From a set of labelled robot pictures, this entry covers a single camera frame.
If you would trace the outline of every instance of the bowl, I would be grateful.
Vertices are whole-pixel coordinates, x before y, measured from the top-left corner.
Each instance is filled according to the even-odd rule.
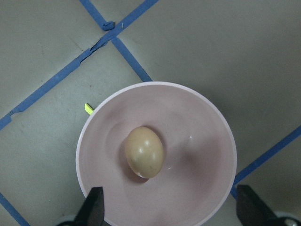
[[[128,166],[124,141],[146,126],[159,136],[166,158],[151,179]],[[237,165],[231,130],[219,110],[188,87],[144,82],[104,100],[79,137],[76,171],[85,196],[104,190],[112,226],[199,226],[224,203]]]

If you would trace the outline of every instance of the egg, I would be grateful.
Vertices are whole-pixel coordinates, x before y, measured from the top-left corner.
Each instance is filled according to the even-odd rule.
[[[135,174],[153,178],[164,163],[164,150],[160,138],[151,129],[141,126],[133,129],[126,138],[127,162]]]

